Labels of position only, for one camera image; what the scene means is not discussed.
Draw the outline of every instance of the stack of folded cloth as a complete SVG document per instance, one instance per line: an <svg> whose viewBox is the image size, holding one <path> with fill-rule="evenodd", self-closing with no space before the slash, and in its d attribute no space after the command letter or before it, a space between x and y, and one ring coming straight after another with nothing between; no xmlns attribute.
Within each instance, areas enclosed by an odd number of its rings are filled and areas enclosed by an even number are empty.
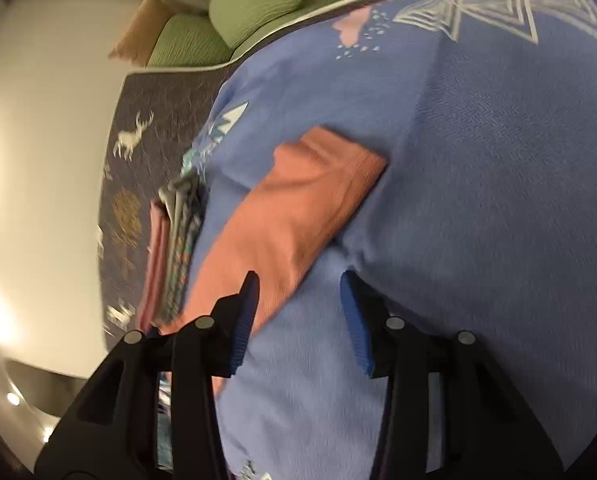
<svg viewBox="0 0 597 480"><path fill-rule="evenodd" d="M202 224L202 184L195 168L158 190L136 328L149 331L176 319L184 301L190 257Z"/></svg>
<svg viewBox="0 0 597 480"><path fill-rule="evenodd" d="M261 292L252 330L260 330L296 291L385 165L381 156L321 126L278 146L272 171L232 213L185 301L204 193L192 167L160 189L162 202L152 201L152 242L137 327L177 332L208 315L220 298L236 294L254 270ZM214 389L219 386L215 381Z"/></svg>

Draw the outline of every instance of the orange cloth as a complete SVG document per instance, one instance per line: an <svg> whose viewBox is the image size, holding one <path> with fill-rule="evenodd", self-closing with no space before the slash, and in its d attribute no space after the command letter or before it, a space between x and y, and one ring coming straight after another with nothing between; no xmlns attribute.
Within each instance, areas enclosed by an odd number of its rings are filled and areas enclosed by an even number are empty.
<svg viewBox="0 0 597 480"><path fill-rule="evenodd" d="M274 151L272 171L236 208L198 272L169 334L237 293L248 270L261 281L252 332L294 293L320 251L345 225L386 161L320 126Z"/></svg>
<svg viewBox="0 0 597 480"><path fill-rule="evenodd" d="M152 232L149 241L149 258L143 286L143 297L138 307L136 328L148 332L155 311L158 309L163 283L165 282L165 267L167 262L167 243L170 237L170 219L165 208L158 200L152 200L150 205Z"/></svg>

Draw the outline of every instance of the white triangle pattern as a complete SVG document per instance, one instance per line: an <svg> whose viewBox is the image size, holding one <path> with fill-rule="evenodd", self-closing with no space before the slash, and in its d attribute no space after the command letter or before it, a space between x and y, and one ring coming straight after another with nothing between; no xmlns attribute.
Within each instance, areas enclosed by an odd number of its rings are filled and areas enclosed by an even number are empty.
<svg viewBox="0 0 597 480"><path fill-rule="evenodd" d="M461 13L457 0L422 0L399 10L393 21L426 30L441 30L456 41Z"/></svg>
<svg viewBox="0 0 597 480"><path fill-rule="evenodd" d="M399 10L393 21L441 30L458 41L461 15L467 14L537 44L533 12L554 16L597 39L595 0L421 0Z"/></svg>
<svg viewBox="0 0 597 480"><path fill-rule="evenodd" d="M597 39L597 4L594 0L530 0L532 9L574 25Z"/></svg>
<svg viewBox="0 0 597 480"><path fill-rule="evenodd" d="M461 11L530 43L539 42L529 0L463 0Z"/></svg>
<svg viewBox="0 0 597 480"><path fill-rule="evenodd" d="M243 115L243 112L245 112L248 104L249 102L245 102L242 105L232 108L230 111L227 111L221 115L221 119L226 122L217 126L216 129L227 135L227 133L232 129L232 126L234 126L234 124L241 118L241 115Z"/></svg>

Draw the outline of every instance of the blue cloth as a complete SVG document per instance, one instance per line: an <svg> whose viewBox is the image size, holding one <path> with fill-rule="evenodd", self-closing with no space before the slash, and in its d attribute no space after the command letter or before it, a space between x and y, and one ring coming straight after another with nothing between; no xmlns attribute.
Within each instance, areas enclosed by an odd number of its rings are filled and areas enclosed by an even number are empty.
<svg viewBox="0 0 597 480"><path fill-rule="evenodd" d="M321 124L389 160L220 396L230 467L368 478L386 382L355 365L347 268L484 338L570 464L597 432L596 1L388 0L356 47L337 21L248 59L185 158L210 187L190 283L279 144Z"/></svg>

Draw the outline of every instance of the beige pillow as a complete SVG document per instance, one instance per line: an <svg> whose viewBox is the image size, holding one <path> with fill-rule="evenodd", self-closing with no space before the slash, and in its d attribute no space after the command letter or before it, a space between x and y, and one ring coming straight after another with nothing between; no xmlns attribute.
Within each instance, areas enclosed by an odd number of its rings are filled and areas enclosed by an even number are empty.
<svg viewBox="0 0 597 480"><path fill-rule="evenodd" d="M175 13L162 0L143 0L130 27L108 54L108 58L130 61L134 66L146 66L165 23Z"/></svg>

